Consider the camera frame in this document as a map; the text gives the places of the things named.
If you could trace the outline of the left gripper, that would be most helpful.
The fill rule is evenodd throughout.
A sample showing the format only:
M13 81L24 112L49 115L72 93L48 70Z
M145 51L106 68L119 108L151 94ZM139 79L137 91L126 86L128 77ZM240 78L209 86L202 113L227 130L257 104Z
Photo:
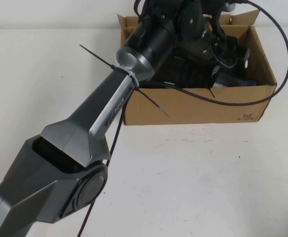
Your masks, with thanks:
M212 43L215 44L217 39L218 37L211 30L205 29L197 36L180 40L178 48L188 59L206 64L215 59Z

